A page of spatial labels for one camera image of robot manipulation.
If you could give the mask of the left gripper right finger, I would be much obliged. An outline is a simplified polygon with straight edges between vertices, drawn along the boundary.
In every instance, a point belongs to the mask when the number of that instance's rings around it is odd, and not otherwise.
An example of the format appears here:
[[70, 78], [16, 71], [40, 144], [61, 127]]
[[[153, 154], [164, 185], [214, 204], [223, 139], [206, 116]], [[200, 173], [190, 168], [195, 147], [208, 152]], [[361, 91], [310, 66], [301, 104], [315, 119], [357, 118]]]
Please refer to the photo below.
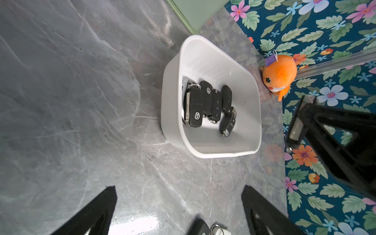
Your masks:
[[251, 186], [245, 186], [241, 200], [252, 235], [303, 235], [304, 232]]

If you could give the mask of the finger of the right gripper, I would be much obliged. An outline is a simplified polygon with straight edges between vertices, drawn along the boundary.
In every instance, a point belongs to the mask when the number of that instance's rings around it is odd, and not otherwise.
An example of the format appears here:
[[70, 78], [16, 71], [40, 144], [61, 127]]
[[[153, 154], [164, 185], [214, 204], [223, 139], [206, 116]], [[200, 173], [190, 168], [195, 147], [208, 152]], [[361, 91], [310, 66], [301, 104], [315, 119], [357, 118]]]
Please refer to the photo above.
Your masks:
[[298, 103], [285, 137], [287, 151], [307, 139], [324, 167], [339, 181], [376, 198], [376, 115], [327, 107], [315, 96]]

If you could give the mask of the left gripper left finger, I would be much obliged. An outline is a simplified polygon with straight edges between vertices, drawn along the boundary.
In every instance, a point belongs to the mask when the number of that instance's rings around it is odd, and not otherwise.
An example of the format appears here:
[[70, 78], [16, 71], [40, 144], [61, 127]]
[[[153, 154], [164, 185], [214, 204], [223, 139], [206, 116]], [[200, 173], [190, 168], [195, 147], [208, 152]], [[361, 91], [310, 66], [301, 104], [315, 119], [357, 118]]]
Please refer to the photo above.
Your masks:
[[118, 197], [116, 187], [106, 187], [53, 235], [107, 235]]

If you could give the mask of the black slim car key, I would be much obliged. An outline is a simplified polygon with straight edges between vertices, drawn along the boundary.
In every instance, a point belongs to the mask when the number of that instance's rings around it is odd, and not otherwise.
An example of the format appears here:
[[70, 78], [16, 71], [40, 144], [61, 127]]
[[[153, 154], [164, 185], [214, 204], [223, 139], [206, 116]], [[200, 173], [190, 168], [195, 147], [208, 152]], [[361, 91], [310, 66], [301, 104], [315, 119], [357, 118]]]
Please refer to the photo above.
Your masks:
[[237, 112], [234, 107], [231, 107], [230, 113], [226, 114], [220, 123], [219, 131], [223, 137], [227, 138], [231, 135], [236, 124]]

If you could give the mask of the black car key top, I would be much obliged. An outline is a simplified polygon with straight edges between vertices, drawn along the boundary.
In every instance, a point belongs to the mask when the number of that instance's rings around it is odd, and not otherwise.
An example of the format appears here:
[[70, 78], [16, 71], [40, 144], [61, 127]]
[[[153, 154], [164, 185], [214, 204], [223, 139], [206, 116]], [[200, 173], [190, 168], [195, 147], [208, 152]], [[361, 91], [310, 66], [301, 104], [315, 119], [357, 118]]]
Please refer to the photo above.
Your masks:
[[211, 123], [217, 124], [221, 119], [222, 113], [222, 94], [220, 91], [213, 89], [211, 114], [208, 116]]

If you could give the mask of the black VW car key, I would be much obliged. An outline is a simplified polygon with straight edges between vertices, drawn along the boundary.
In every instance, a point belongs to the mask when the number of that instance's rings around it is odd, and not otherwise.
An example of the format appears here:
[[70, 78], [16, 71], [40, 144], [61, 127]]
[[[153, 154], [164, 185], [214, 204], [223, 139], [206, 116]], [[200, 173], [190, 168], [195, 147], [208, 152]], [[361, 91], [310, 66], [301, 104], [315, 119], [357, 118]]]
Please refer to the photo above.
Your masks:
[[205, 80], [199, 83], [203, 91], [203, 115], [208, 117], [212, 110], [212, 85]]

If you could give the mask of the silver trimmed car key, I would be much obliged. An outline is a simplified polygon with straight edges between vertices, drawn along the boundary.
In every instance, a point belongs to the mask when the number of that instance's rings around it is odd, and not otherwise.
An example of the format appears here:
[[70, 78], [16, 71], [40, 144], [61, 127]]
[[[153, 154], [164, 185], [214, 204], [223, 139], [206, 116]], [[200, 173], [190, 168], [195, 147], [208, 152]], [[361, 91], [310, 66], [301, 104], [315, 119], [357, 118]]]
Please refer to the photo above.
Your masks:
[[186, 115], [185, 115], [185, 112], [186, 112], [186, 93], [187, 93], [187, 89], [188, 87], [190, 86], [191, 82], [190, 80], [185, 80], [183, 81], [182, 83], [182, 121], [184, 124], [186, 124]]

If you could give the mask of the white storage box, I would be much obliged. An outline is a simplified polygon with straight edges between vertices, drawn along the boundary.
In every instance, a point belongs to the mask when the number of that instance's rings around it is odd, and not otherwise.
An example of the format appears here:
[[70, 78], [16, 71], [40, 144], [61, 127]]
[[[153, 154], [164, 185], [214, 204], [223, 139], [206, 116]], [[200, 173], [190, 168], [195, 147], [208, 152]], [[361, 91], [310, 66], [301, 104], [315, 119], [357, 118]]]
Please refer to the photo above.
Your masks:
[[[183, 99], [188, 80], [205, 80], [214, 88], [227, 85], [233, 92], [237, 116], [235, 127], [225, 138], [218, 124], [203, 119], [201, 127], [183, 122]], [[254, 154], [261, 144], [259, 90], [254, 76], [206, 38], [188, 37], [179, 53], [167, 64], [163, 75], [161, 127], [175, 147], [199, 158], [237, 157]]]

